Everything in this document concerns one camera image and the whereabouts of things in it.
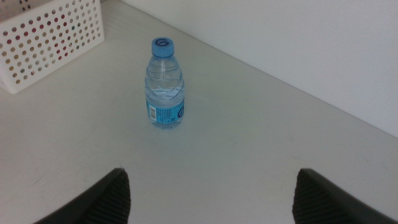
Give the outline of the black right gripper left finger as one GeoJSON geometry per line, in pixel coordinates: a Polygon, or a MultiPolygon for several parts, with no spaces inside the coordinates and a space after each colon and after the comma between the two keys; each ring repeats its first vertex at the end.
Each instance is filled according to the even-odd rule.
{"type": "Polygon", "coordinates": [[[129,177],[115,168],[88,190],[36,224],[127,224],[131,209],[129,177]]]}

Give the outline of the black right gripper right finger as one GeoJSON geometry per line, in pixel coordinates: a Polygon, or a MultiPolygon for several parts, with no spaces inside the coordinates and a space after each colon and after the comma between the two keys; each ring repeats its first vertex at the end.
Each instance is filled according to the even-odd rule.
{"type": "Polygon", "coordinates": [[[298,172],[292,214],[295,223],[397,224],[308,168],[298,172]]]}

